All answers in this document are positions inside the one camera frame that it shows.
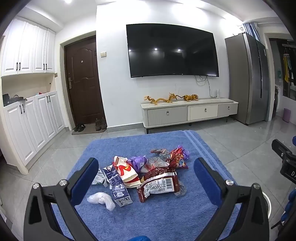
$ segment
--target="blue rug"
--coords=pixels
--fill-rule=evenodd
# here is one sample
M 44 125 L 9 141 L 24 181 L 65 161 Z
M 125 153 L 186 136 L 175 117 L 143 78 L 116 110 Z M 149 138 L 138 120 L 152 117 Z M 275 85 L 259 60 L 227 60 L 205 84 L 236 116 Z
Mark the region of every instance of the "blue rug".
M 75 206 L 77 212 L 97 237 L 99 241 L 114 241 L 118 237 L 122 241 L 135 236 L 146 235 L 152 241 L 195 240 L 215 213 L 217 206 L 213 205 L 207 197 L 203 187 L 193 171 L 194 160 L 203 157 L 206 162 L 226 179 L 233 177 L 223 166 L 221 161 L 209 146 L 195 131 L 173 131 L 140 136 L 117 137 L 101 139 L 91 142 L 71 170 L 68 178 L 79 170 L 90 157 L 99 161 L 101 168 L 110 165 L 113 157 L 132 157 L 146 155 L 154 148 L 175 149 L 182 145 L 190 152 L 187 161 L 189 169 L 179 169 L 178 179 L 187 188 L 183 197 L 176 197 L 173 193 L 151 195 L 146 202 L 140 203 L 135 188 L 128 188 L 132 204 L 116 208 L 110 212 L 105 205 L 90 204 L 87 197 L 96 192 L 111 190 L 103 185 L 92 185 L 86 193 L 81 204 Z M 72 238 L 56 205 L 54 212 L 61 229 L 69 238 Z M 238 213 L 236 207 L 233 211 L 220 239 L 228 236 Z

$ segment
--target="red snack package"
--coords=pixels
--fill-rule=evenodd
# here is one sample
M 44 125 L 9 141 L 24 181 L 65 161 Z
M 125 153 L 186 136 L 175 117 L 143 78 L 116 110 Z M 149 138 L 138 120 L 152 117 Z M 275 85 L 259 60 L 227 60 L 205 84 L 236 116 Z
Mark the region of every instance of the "red snack package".
M 150 194 L 180 191 L 177 173 L 170 167 L 156 167 L 147 172 L 142 180 L 143 183 L 137 187 L 140 202 L 145 202 Z
M 170 165 L 173 168 L 188 168 L 186 162 L 184 161 L 184 155 L 182 147 L 178 147 L 170 152 Z

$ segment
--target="light switch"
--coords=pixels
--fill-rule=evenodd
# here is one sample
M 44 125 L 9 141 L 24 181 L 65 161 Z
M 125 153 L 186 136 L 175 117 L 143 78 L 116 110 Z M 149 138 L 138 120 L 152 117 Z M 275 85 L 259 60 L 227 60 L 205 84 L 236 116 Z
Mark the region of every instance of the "light switch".
M 101 58 L 106 57 L 107 56 L 107 52 L 101 52 Z

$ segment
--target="drawer front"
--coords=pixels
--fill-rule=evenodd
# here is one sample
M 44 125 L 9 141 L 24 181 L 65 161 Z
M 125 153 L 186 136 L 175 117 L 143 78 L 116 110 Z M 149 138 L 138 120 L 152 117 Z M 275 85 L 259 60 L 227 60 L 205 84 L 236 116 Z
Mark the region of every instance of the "drawer front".
M 189 106 L 188 111 L 189 121 L 212 118 L 217 116 L 218 105 Z
M 237 113 L 238 103 L 220 104 L 218 106 L 218 116 L 234 115 Z
M 187 107 L 172 107 L 148 110 L 149 126 L 159 126 L 187 121 Z

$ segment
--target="metal screw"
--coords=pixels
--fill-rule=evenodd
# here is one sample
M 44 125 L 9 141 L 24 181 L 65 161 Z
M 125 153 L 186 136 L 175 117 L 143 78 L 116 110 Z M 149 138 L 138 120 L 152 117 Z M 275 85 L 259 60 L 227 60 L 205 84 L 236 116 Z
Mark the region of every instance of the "metal screw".
M 34 184 L 33 184 L 33 188 L 34 188 L 34 189 L 37 189 L 38 187 L 39 187 L 39 184 L 38 184 L 38 183 L 34 183 Z
M 65 186 L 67 184 L 67 180 L 63 179 L 63 180 L 60 180 L 59 184 L 61 186 Z
M 234 184 L 234 181 L 231 181 L 231 180 L 226 180 L 226 184 L 228 186 L 232 186 Z
M 253 184 L 253 187 L 254 187 L 255 189 L 259 189 L 259 188 L 260 188 L 260 185 L 259 185 L 258 183 L 254 183 L 254 184 Z

